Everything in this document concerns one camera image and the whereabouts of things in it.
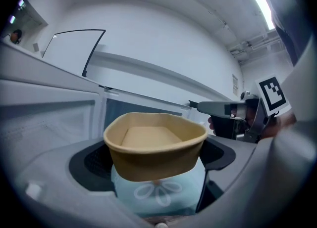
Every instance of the person's hand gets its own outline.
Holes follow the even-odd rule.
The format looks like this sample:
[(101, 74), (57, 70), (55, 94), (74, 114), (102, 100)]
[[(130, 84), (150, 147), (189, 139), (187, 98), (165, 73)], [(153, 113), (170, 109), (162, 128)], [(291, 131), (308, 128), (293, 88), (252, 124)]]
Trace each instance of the person's hand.
[[(232, 111), (231, 114), (236, 116), (236, 111)], [(248, 108), (247, 115), (246, 115), (246, 121), (247, 121), (249, 126), (251, 126), (253, 124), (255, 116), (256, 116), (256, 112), (253, 109)], [(211, 117), (208, 118), (208, 122), (210, 123), (209, 128), (211, 130), (214, 130)], [(263, 130), (261, 137), (262, 138), (274, 137), (277, 135), (277, 133), (282, 128), (285, 128), (289, 125), (292, 125), (295, 122), (296, 122), (296, 118), (291, 111), (288, 113), (285, 113), (285, 114), (277, 117), (276, 120), (270, 120), (268, 125)]]

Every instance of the dark hair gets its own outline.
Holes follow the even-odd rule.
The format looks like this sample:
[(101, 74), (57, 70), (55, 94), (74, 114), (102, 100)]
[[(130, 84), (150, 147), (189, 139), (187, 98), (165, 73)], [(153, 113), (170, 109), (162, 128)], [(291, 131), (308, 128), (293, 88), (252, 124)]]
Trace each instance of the dark hair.
[(13, 33), (16, 33), (18, 35), (18, 40), (21, 38), (22, 36), (22, 31), (20, 29), (14, 30)]

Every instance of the flower pattern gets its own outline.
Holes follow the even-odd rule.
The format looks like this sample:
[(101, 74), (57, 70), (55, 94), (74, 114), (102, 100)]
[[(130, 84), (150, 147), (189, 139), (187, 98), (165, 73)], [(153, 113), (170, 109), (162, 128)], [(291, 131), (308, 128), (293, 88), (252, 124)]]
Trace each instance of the flower pattern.
[(180, 193), (183, 187), (178, 182), (169, 181), (169, 178), (160, 180), (160, 185), (154, 185), (152, 182), (146, 182), (134, 190), (134, 197), (138, 200), (144, 200), (154, 192), (157, 203), (162, 207), (171, 204), (169, 192)]

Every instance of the white flower print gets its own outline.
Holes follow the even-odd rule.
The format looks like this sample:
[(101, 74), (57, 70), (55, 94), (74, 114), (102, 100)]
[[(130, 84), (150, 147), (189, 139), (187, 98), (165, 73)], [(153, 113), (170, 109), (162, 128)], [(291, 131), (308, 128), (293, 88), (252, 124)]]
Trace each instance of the white flower print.
[[(160, 180), (161, 184), (158, 186), (155, 186), (152, 182), (147, 182), (146, 184), (137, 187), (134, 190), (134, 197), (139, 200), (144, 200), (155, 191), (155, 199), (157, 203), (162, 207), (169, 206), (171, 204), (171, 197), (168, 194), (168, 191), (180, 193), (183, 190), (183, 187), (178, 182), (171, 182), (166, 180), (169, 180), (169, 178)], [(140, 191), (145, 188), (148, 189), (146, 190), (146, 193), (140, 194)], [(161, 199), (160, 191), (164, 194), (165, 201)]]

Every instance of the ceiling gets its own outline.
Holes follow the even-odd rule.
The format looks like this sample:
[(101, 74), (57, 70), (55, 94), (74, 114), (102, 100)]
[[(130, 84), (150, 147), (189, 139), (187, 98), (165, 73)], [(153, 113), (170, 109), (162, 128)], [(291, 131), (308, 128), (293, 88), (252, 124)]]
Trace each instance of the ceiling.
[[(73, 0), (74, 3), (96, 0)], [(200, 24), (243, 64), (272, 53), (287, 54), (269, 31), (255, 0), (139, 0), (172, 9)]]

